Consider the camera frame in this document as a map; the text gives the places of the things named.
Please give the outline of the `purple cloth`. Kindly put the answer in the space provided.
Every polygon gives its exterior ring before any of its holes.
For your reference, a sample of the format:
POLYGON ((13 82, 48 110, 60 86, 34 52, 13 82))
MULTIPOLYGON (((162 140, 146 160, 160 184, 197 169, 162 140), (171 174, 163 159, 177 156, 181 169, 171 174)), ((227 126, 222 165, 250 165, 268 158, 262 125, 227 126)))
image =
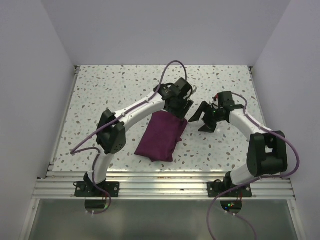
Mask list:
POLYGON ((146 157, 151 162, 172 162, 173 153, 177 143, 182 140, 187 124, 185 118, 180 119, 170 112, 153 113, 134 154, 146 157))

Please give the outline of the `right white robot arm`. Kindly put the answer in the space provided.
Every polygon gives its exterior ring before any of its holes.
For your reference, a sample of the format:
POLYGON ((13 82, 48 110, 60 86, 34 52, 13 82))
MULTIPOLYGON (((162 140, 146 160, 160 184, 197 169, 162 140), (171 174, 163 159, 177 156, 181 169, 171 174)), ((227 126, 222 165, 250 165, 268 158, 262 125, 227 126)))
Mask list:
POLYGON ((249 140, 246 163, 226 173, 221 190, 227 196, 235 196, 241 190, 241 184, 254 178, 270 176, 285 172, 288 169, 287 148, 282 138, 284 134, 277 131, 273 135, 270 129, 263 130, 251 115, 244 112, 242 104, 223 105, 215 108, 213 104, 203 101, 189 122, 202 119, 204 125, 199 132, 214 133, 218 122, 226 121, 236 127, 249 140))

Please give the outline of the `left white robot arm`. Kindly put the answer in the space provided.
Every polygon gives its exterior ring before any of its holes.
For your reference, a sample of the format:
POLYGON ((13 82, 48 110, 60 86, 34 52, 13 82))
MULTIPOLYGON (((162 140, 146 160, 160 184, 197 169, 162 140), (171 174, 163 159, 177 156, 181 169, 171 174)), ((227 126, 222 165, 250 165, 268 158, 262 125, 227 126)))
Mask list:
POLYGON ((96 130, 96 143, 103 152, 93 162, 87 172, 89 182, 86 190, 92 196, 103 193, 106 174, 114 155, 126 145, 126 133, 138 122, 153 113, 162 111, 173 114, 180 119, 184 118, 194 101, 190 97, 172 95, 163 97, 159 93, 151 92, 138 102, 121 110, 105 110, 99 120, 96 130))

